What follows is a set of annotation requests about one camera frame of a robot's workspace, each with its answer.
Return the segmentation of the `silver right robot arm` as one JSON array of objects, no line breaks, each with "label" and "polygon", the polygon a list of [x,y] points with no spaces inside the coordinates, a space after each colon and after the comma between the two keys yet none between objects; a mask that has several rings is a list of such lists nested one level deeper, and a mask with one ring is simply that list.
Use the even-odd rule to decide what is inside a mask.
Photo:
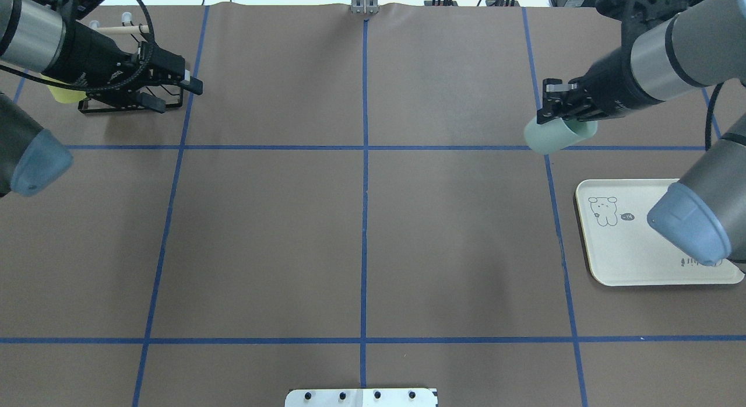
[{"label": "silver right robot arm", "polygon": [[648,226],[702,265],[744,268],[744,116],[716,132],[730,81],[744,83],[744,0],[596,0],[620,25],[618,47],[568,80],[544,78],[525,126],[527,145],[549,155],[591,138],[599,123],[656,108],[683,109],[709,93],[702,154],[648,211]]}]

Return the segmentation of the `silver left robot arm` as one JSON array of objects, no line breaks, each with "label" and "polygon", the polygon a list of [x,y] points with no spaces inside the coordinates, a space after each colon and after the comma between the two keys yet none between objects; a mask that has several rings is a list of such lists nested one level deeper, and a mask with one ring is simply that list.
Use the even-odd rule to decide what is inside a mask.
[{"label": "silver left robot arm", "polygon": [[[104,104],[104,112],[150,110],[163,114],[173,108],[149,93],[161,86],[202,94],[203,81],[187,68],[185,58],[158,45],[153,20],[143,0],[144,19],[134,29],[141,36],[134,52],[127,52],[101,28],[83,19],[105,0],[2,0],[2,71],[53,90],[79,93],[86,104]],[[72,153],[2,94],[1,194],[30,197],[39,194],[73,163]]]}]

